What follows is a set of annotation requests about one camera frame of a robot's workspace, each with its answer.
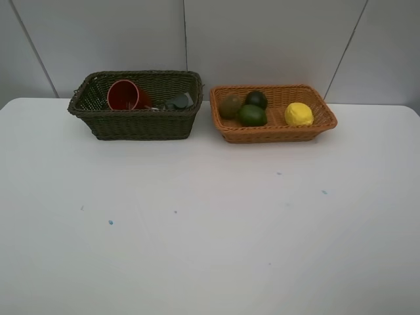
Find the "brown kiwi fruit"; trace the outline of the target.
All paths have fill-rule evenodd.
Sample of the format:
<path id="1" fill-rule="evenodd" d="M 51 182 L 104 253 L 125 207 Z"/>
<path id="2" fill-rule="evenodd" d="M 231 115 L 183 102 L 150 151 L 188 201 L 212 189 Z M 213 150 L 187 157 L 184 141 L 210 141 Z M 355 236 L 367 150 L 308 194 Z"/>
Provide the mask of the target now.
<path id="1" fill-rule="evenodd" d="M 223 119 L 235 119 L 241 107 L 242 102 L 240 97 L 238 95 L 230 94 L 219 104 L 219 115 Z"/>

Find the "green lime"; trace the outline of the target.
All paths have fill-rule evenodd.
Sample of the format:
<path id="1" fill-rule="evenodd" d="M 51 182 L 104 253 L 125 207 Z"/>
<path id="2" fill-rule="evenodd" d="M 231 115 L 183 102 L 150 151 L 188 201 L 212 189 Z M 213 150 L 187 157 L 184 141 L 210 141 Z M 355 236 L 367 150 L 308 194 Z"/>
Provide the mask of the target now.
<path id="1" fill-rule="evenodd" d="M 252 104 L 246 104 L 240 108 L 238 120 L 243 127 L 261 127 L 268 122 L 266 112 Z"/>

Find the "dark green square bottle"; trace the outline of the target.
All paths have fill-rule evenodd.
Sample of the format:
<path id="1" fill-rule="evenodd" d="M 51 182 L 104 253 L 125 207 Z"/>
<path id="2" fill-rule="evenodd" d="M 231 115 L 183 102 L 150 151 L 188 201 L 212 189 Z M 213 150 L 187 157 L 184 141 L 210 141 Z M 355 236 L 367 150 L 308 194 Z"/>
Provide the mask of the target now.
<path id="1" fill-rule="evenodd" d="M 189 93 L 181 93 L 165 102 L 166 110 L 185 110 L 194 104 Z"/>

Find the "dark mangosteen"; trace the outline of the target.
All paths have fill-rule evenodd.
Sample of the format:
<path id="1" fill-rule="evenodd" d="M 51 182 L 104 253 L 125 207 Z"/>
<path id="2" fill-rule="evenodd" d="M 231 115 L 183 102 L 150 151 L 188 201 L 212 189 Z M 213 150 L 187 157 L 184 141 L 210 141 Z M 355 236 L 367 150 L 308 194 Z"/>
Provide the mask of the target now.
<path id="1" fill-rule="evenodd" d="M 263 92 L 254 90 L 247 94 L 245 98 L 245 105 L 254 105 L 266 110 L 268 106 L 268 99 Z"/>

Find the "yellow lemon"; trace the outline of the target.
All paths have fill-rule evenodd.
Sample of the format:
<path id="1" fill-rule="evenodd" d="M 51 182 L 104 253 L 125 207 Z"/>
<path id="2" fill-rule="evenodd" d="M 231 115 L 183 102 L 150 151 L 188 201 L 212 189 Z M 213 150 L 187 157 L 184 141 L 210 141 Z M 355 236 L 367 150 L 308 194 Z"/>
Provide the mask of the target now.
<path id="1" fill-rule="evenodd" d="M 309 106 L 301 102 L 289 104 L 284 116 L 286 123 L 294 127 L 311 126 L 314 122 L 312 110 Z"/>

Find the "red plastic cup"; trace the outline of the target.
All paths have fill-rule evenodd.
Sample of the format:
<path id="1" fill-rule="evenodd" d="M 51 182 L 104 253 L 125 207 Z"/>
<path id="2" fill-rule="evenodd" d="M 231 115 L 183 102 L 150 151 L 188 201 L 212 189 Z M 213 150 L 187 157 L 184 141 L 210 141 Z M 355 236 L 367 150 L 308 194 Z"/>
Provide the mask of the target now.
<path id="1" fill-rule="evenodd" d="M 146 110 L 152 108 L 149 94 L 128 79 L 116 81 L 108 89 L 108 107 L 111 110 Z"/>

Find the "dark green wicker basket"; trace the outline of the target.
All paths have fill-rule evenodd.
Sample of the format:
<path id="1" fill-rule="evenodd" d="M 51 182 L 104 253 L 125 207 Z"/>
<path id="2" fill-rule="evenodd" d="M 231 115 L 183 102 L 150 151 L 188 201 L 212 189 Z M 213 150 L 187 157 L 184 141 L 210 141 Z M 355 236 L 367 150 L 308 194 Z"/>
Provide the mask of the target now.
<path id="1" fill-rule="evenodd" d="M 108 89 L 128 79 L 152 99 L 146 110 L 111 110 Z M 189 93 L 194 104 L 185 110 L 166 110 L 165 102 Z M 178 70 L 104 71 L 88 75 L 68 105 L 99 140 L 180 140 L 189 137 L 203 100 L 203 84 L 196 72 Z"/>

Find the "orange wicker basket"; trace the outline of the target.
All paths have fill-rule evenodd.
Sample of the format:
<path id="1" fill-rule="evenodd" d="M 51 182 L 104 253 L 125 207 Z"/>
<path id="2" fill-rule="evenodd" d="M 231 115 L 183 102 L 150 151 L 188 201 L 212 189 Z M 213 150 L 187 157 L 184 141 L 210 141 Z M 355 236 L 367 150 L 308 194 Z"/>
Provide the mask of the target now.
<path id="1" fill-rule="evenodd" d="M 261 91 L 268 99 L 268 123 L 262 127 L 243 127 L 237 119 L 223 119 L 219 105 L 236 95 L 244 101 L 251 91 Z M 209 92 L 213 123 L 225 141 L 230 143 L 302 142 L 316 138 L 337 126 L 337 118 L 320 94 L 308 85 L 221 85 Z M 311 126 L 293 127 L 286 123 L 284 113 L 289 104 L 301 102 L 312 110 Z"/>

